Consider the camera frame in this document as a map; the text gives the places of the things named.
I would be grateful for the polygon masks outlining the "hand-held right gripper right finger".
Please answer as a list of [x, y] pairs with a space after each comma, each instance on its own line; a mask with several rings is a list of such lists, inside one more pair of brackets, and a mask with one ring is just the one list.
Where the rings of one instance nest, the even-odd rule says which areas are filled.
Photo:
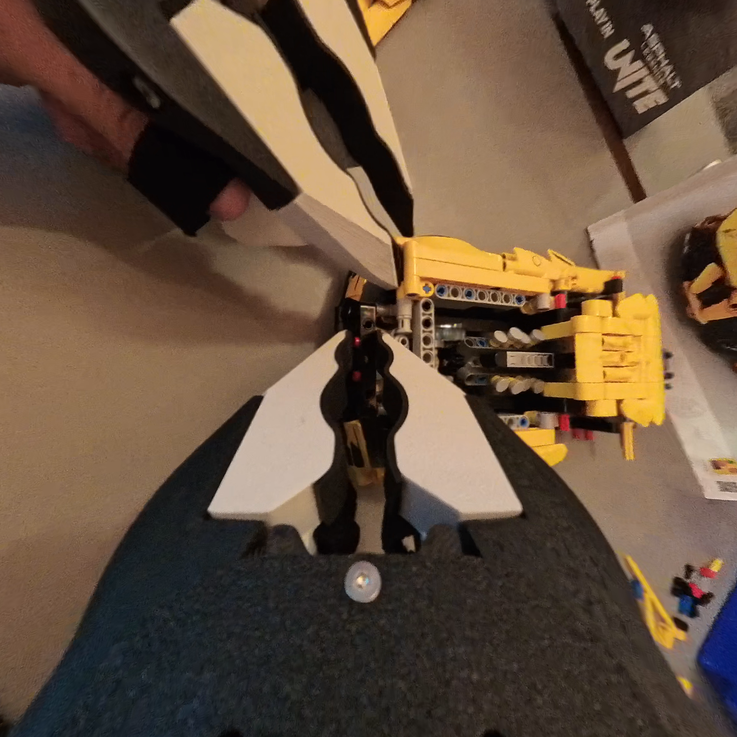
[[383, 552], [418, 551], [441, 527], [452, 547], [480, 554], [471, 524], [519, 517], [522, 503], [466, 394], [382, 335], [382, 407]]

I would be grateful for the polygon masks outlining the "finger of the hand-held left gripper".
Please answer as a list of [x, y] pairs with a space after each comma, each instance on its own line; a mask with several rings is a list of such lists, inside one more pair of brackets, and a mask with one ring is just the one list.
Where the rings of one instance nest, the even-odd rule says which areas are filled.
[[297, 82], [267, 33], [212, 1], [190, 2], [170, 25], [294, 180], [296, 196], [273, 210], [284, 225], [333, 262], [398, 288], [392, 237], [318, 141]]
[[300, 87], [327, 110], [394, 230], [414, 235], [410, 178], [357, 2], [269, 1], [261, 19]]

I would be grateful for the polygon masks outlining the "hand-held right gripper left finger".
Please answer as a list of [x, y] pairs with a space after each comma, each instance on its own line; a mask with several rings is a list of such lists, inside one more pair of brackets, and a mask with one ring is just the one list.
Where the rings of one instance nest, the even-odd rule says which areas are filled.
[[354, 338], [346, 330], [261, 397], [207, 509], [216, 520], [293, 527], [310, 554], [349, 487], [342, 420]]

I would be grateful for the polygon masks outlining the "yellow toy brick car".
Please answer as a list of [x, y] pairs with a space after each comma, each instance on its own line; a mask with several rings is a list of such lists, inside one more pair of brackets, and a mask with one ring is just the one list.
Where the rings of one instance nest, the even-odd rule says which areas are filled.
[[391, 336], [445, 380], [480, 397], [549, 466], [559, 433], [617, 434], [633, 460], [635, 427], [661, 425], [666, 372], [659, 307], [624, 290], [622, 271], [576, 265], [524, 248], [489, 253], [443, 236], [400, 237], [399, 286], [383, 292], [351, 274], [337, 325], [354, 333], [344, 421], [348, 468], [359, 487], [383, 481], [388, 432], [383, 378], [369, 337]]

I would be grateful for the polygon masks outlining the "grey desk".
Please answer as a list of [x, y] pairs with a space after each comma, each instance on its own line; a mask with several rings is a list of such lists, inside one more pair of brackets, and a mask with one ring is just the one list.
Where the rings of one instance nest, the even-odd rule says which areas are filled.
[[[628, 192], [545, 2], [418, 2], [378, 60], [416, 226], [590, 261]], [[333, 332], [313, 248], [177, 235], [2, 88], [2, 715], [66, 650], [137, 513]]]

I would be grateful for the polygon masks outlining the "person's left hand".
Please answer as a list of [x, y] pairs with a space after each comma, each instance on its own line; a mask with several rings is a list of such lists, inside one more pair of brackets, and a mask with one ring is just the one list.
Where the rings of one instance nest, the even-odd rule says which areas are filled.
[[63, 141], [129, 174], [149, 118], [92, 74], [32, 2], [1, 2], [1, 77], [2, 85], [36, 91]]

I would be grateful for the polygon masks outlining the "long yellow brick axle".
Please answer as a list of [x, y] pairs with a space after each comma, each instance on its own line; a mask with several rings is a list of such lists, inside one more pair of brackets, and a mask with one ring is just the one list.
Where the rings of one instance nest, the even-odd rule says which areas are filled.
[[685, 642], [687, 634], [680, 629], [674, 619], [668, 614], [656, 610], [645, 609], [644, 621], [656, 643], [666, 649], [673, 649], [677, 642]]
[[659, 613], [662, 613], [662, 614], [668, 613], [668, 611], [663, 606], [662, 602], [659, 600], [658, 596], [655, 594], [655, 592], [653, 591], [652, 587], [648, 583], [646, 577], [643, 575], [643, 573], [642, 573], [640, 567], [638, 566], [638, 564], [636, 563], [636, 561], [630, 555], [624, 555], [624, 556], [622, 556], [622, 562], [623, 562], [624, 570], [626, 571], [626, 574], [629, 577], [629, 580], [632, 579], [632, 578], [636, 578], [636, 579], [638, 579], [640, 581], [641, 585], [643, 586], [643, 599], [641, 601], [635, 600], [638, 603], [638, 606], [639, 606], [639, 609], [640, 609], [640, 614], [642, 615], [643, 620], [644, 620], [644, 616], [643, 616], [644, 612], [643, 611], [645, 609], [656, 610], [656, 611], [658, 611]]

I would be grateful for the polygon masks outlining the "dark toy car set box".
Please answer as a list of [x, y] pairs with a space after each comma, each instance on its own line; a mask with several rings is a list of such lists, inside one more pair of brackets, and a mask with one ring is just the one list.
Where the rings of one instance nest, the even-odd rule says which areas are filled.
[[623, 138], [735, 67], [735, 1], [557, 1]]

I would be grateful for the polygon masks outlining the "white instruction booklet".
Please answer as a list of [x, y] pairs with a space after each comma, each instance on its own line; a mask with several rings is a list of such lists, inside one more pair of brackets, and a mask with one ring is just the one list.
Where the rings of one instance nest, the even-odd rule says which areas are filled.
[[735, 501], [735, 187], [664, 192], [588, 232], [600, 266], [658, 300], [666, 414], [703, 495]]

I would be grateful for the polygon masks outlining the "cluster of small coloured pins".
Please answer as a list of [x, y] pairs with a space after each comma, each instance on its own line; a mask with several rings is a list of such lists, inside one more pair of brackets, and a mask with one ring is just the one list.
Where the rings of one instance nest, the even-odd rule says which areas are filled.
[[700, 566], [686, 563], [682, 573], [672, 578], [670, 594], [677, 600], [674, 625], [678, 631], [688, 632], [690, 621], [699, 618], [702, 609], [714, 600], [711, 587], [723, 565], [721, 558], [709, 559]]

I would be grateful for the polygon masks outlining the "blue plastic bin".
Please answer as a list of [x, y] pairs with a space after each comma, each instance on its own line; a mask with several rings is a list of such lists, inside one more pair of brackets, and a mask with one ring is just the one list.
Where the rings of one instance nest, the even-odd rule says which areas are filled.
[[736, 588], [725, 599], [697, 663], [724, 713], [736, 725]]

